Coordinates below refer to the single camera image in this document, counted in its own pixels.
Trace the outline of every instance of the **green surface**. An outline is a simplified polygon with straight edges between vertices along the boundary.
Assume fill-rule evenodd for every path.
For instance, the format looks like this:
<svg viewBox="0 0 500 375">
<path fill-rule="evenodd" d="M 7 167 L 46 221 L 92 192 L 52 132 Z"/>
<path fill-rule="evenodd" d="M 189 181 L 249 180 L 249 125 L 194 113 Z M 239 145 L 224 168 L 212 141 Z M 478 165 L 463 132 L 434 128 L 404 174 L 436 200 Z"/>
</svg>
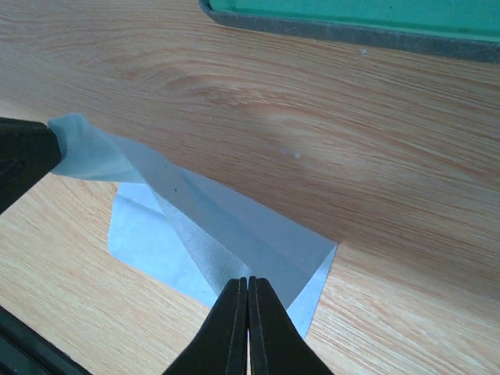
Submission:
<svg viewBox="0 0 500 375">
<path fill-rule="evenodd" d="M 210 0 L 219 12 L 500 41 L 500 0 Z"/>
</svg>

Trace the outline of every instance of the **tabletop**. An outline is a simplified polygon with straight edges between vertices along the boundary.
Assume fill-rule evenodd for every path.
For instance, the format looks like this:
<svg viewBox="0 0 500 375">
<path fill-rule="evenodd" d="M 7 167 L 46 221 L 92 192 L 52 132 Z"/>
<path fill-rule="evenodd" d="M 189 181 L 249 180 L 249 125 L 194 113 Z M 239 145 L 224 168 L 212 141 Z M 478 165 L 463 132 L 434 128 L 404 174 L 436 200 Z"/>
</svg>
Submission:
<svg viewBox="0 0 500 375">
<path fill-rule="evenodd" d="M 0 116 L 83 113 L 341 242 L 306 339 L 336 373 L 500 372 L 500 66 L 195 0 L 0 6 Z M 0 304 L 92 373 L 160 373 L 208 308 L 108 254 L 115 193 L 48 176 L 2 214 Z"/>
</svg>

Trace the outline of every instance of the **wooden table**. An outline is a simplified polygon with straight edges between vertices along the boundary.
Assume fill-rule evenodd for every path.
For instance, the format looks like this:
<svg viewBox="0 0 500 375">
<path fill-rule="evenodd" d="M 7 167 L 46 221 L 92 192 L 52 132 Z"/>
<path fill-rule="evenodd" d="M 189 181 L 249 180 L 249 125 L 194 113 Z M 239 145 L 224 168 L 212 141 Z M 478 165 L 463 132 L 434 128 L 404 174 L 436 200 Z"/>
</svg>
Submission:
<svg viewBox="0 0 500 375">
<path fill-rule="evenodd" d="M 336 373 L 500 373 L 500 66 L 214 25 L 196 0 L 5 0 L 0 115 L 80 112 L 341 241 Z M 159 373 L 207 308 L 106 252 L 116 186 L 0 217 L 0 304 L 92 373 Z"/>
</svg>

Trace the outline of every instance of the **wooden surface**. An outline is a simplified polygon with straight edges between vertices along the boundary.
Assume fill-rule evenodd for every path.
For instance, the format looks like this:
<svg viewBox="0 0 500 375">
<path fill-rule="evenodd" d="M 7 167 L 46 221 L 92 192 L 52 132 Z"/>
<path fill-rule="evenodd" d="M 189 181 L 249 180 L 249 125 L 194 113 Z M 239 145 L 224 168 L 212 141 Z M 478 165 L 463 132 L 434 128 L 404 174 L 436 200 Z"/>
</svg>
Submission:
<svg viewBox="0 0 500 375">
<path fill-rule="evenodd" d="M 195 0 L 0 9 L 1 116 L 83 113 L 341 241 L 308 336 L 332 369 L 500 373 L 500 66 Z M 93 373 L 159 373 L 206 308 L 106 254 L 113 194 L 48 177 L 2 215 L 0 303 Z"/>
</svg>

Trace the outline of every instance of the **black object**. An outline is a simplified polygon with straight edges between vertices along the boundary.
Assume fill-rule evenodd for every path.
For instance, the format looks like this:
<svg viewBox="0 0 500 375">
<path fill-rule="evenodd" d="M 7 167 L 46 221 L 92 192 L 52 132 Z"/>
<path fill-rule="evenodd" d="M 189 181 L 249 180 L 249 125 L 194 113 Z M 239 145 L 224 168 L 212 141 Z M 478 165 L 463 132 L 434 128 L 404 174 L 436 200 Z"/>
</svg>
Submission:
<svg viewBox="0 0 500 375">
<path fill-rule="evenodd" d="M 87 375 L 89 372 L 0 306 L 0 374 Z"/>
<path fill-rule="evenodd" d="M 60 161 L 57 137 L 43 123 L 0 118 L 0 213 Z"/>
<path fill-rule="evenodd" d="M 193 341 L 163 375 L 331 375 L 302 340 L 267 279 L 229 280 Z"/>
<path fill-rule="evenodd" d="M 202 11 L 219 25 L 264 33 L 289 35 L 328 41 L 342 41 L 356 45 L 399 49 L 424 55 L 438 55 L 455 59 L 500 63 L 500 43 L 475 41 L 426 34 L 404 33 L 376 27 L 354 26 L 325 21 L 261 16 L 237 12 L 218 12 L 209 0 L 198 0 Z"/>
</svg>

